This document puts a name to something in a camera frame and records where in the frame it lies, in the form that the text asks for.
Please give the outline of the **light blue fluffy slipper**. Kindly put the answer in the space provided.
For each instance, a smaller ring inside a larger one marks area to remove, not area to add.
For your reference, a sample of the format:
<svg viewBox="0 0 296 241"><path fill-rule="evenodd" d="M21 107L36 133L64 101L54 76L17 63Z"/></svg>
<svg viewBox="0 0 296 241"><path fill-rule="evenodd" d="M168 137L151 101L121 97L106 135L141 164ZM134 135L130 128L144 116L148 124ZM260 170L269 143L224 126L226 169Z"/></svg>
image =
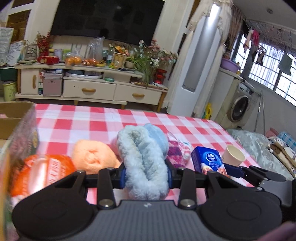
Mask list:
<svg viewBox="0 0 296 241"><path fill-rule="evenodd" d="M163 200L169 192L165 159L169 142L164 132L150 123L125 126L117 135L119 156L126 169L125 188L135 200Z"/></svg>

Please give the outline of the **paper cup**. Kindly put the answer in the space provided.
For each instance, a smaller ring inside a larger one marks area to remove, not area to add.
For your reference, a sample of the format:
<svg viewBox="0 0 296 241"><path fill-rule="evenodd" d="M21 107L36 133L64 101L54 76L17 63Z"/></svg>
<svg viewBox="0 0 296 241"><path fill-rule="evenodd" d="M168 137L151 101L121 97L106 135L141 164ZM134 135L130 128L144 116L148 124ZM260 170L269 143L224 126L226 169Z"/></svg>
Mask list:
<svg viewBox="0 0 296 241"><path fill-rule="evenodd" d="M228 145L222 155L222 161L224 164L232 166L240 166L246 160L243 152L233 145Z"/></svg>

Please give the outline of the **purple crocheted item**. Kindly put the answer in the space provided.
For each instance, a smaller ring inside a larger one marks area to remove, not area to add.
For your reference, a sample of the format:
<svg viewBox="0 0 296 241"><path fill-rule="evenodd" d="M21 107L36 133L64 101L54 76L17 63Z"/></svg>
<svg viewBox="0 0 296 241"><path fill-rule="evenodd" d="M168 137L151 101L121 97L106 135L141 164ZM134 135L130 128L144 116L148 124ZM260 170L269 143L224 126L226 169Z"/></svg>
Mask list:
<svg viewBox="0 0 296 241"><path fill-rule="evenodd" d="M167 133L169 150L167 159L175 168L187 166L191 159L192 145L177 139L172 133Z"/></svg>

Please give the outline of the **orange rolled towel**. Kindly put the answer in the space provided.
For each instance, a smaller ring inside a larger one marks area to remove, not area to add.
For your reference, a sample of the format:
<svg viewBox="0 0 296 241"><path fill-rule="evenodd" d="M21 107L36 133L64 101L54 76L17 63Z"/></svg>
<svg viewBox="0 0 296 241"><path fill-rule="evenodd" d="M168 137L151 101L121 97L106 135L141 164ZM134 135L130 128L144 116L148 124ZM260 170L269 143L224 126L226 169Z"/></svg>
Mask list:
<svg viewBox="0 0 296 241"><path fill-rule="evenodd" d="M97 174L102 169L121 165L113 150L100 141L77 141L71 159L77 170L84 170L87 174Z"/></svg>

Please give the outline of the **washing machine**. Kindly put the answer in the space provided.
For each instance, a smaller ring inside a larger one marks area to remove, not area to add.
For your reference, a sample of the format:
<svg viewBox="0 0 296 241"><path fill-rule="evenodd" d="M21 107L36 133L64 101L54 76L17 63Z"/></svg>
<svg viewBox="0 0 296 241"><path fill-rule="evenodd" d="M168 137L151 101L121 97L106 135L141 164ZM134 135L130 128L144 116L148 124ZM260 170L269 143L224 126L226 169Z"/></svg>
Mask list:
<svg viewBox="0 0 296 241"><path fill-rule="evenodd" d="M245 79L220 69L211 94L212 119L225 129L242 128L250 118L259 93Z"/></svg>

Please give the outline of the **floral packaging bag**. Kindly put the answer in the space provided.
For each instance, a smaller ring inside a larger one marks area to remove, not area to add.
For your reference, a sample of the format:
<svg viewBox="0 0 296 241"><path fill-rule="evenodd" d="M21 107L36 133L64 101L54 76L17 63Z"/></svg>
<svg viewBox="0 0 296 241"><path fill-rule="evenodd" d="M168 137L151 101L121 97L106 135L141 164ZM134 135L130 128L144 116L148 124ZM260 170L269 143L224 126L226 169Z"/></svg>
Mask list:
<svg viewBox="0 0 296 241"><path fill-rule="evenodd" d="M10 201L13 177L23 167L24 159L36 153L38 146L39 134L36 121L36 128L28 138L14 136L1 148L1 240L14 238Z"/></svg>

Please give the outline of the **cream TV cabinet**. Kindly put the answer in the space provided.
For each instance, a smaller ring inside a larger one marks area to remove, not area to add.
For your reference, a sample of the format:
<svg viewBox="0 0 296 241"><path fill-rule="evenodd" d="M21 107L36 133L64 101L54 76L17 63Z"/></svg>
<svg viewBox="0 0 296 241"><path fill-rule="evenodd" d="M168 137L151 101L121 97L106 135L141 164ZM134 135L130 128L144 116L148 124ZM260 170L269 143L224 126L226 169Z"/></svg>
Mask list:
<svg viewBox="0 0 296 241"><path fill-rule="evenodd" d="M133 102L153 105L159 112L168 92L164 86L145 85L143 74L137 71L40 63L19 64L15 69L18 72L17 99L68 100L74 104L87 101L117 104L121 108ZM63 75L61 96L43 95L45 73Z"/></svg>

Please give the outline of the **red lantern ornament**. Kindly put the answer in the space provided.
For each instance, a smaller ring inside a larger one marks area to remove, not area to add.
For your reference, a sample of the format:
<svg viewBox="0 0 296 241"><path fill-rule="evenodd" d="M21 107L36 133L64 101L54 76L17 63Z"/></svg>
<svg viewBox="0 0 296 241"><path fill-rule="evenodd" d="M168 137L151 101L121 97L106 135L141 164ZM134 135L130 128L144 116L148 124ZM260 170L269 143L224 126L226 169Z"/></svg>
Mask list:
<svg viewBox="0 0 296 241"><path fill-rule="evenodd" d="M166 73L167 73L166 70L159 69L159 68L156 69L153 82L157 84L163 84L166 78Z"/></svg>

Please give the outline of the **pink storage box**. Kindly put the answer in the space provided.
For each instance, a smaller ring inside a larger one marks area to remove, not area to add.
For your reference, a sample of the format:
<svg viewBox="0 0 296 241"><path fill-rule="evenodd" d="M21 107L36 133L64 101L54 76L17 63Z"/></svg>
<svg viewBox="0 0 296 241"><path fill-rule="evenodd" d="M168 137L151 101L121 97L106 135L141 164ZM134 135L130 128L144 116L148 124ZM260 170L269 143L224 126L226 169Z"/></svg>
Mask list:
<svg viewBox="0 0 296 241"><path fill-rule="evenodd" d="M44 96L61 96L63 75L58 73L45 73L43 78Z"/></svg>

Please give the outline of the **bag of oranges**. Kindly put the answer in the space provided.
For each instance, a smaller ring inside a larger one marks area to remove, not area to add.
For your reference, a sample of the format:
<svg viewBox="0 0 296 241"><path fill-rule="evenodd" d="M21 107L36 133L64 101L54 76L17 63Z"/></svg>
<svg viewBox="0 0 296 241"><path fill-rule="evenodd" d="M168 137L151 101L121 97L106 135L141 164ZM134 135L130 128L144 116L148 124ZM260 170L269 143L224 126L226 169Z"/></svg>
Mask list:
<svg viewBox="0 0 296 241"><path fill-rule="evenodd" d="M82 57L78 54L71 52L64 54L64 62L66 66L80 65L82 61Z"/></svg>

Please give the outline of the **white standing air conditioner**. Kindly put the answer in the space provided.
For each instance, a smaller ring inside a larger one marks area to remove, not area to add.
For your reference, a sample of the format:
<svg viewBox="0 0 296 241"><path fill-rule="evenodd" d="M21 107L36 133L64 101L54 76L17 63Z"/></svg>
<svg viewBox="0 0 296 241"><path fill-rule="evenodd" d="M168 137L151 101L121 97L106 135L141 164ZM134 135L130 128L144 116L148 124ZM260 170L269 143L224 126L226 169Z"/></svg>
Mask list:
<svg viewBox="0 0 296 241"><path fill-rule="evenodd" d="M163 108L168 114L200 117L225 51L232 1L200 1L171 74Z"/></svg>

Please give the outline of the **clear plastic bag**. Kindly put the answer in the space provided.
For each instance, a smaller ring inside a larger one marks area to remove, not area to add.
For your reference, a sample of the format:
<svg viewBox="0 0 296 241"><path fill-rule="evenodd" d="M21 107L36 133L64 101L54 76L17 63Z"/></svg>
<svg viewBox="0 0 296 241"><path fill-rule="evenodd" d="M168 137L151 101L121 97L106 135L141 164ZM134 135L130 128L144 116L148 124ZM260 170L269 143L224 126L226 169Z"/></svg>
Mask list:
<svg viewBox="0 0 296 241"><path fill-rule="evenodd" d="M103 42L105 38L104 37L98 37L92 39L88 46L86 51L86 59L93 59L97 62L100 62L102 60L102 50L103 50Z"/></svg>

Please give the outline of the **green bin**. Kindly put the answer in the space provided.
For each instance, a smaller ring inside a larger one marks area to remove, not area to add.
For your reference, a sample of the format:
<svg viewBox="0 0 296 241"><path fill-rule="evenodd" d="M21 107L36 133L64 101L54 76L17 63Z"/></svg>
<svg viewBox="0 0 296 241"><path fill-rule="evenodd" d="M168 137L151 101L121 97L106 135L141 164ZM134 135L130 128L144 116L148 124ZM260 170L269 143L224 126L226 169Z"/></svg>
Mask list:
<svg viewBox="0 0 296 241"><path fill-rule="evenodd" d="M15 81L6 81L3 82L4 89L4 100L5 101L14 101L16 99L16 82Z"/></svg>

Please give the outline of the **red berry plant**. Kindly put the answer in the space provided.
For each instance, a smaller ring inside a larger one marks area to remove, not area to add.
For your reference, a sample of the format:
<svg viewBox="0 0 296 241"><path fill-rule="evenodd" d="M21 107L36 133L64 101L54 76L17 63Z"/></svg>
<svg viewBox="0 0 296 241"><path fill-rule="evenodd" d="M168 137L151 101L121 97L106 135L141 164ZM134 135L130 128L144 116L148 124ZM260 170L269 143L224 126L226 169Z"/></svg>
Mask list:
<svg viewBox="0 0 296 241"><path fill-rule="evenodd" d="M48 56L49 49L52 45L51 30L49 30L46 35L42 35L40 32L38 32L35 41L38 44L39 56Z"/></svg>

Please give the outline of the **black flat television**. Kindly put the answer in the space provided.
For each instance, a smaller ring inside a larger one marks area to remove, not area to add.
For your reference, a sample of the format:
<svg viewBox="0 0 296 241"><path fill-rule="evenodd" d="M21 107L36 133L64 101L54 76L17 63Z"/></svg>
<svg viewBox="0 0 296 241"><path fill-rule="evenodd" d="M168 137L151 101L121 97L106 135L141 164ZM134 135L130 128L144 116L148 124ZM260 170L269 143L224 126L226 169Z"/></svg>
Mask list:
<svg viewBox="0 0 296 241"><path fill-rule="evenodd" d="M163 6L164 1L60 1L51 33L148 44Z"/></svg>

